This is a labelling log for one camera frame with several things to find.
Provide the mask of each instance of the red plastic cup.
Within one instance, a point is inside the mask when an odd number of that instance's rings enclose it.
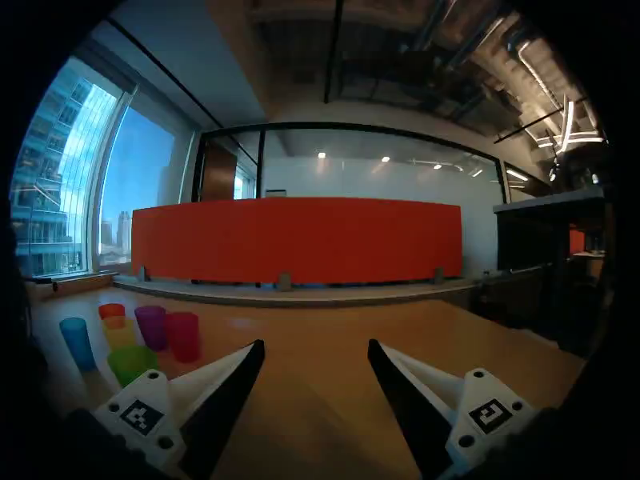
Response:
[[[179,362],[195,362],[200,358],[200,332],[198,316],[190,312],[167,314],[166,339],[174,357]]]
[[[98,313],[102,320],[108,317],[124,317],[125,306],[121,303],[106,303],[98,307]]]

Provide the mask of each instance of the orange panel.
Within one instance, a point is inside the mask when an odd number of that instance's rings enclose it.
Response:
[[[217,282],[389,282],[462,268],[460,207],[372,198],[260,198],[135,210],[134,272]]]
[[[569,230],[569,255],[585,251],[585,235],[580,230]]]

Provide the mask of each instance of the skyscraper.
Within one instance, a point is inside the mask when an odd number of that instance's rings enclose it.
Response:
[[[22,274],[86,269],[87,186],[116,98],[72,58],[36,110],[11,182],[11,223]]]
[[[63,68],[22,142],[10,200],[18,240],[16,256],[24,274],[59,274],[83,268],[81,246],[68,232],[70,216],[61,211],[63,176],[59,167],[72,125],[90,90],[90,82]]]
[[[117,244],[123,254],[131,252],[131,216],[129,216],[129,212],[122,211],[118,216]]]
[[[100,243],[103,245],[114,244],[114,234],[111,227],[111,220],[102,220],[100,225]]]

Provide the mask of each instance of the table surface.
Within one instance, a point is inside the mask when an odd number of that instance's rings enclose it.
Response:
[[[262,338],[266,359],[213,478],[419,478],[366,357],[377,340],[457,376],[484,367],[536,407],[559,406],[583,360],[438,300],[341,309],[260,309],[156,298],[105,288],[34,308],[34,332],[50,363],[47,389],[61,412],[111,395],[109,347],[98,306],[142,305],[200,317],[202,358],[158,363],[169,378]],[[58,324],[87,321],[99,371],[80,374]]]

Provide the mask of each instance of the blue sky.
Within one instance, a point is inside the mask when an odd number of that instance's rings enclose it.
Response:
[[[169,165],[174,136],[129,108],[111,151],[102,197],[102,220],[113,233],[121,211],[156,206],[162,170]]]

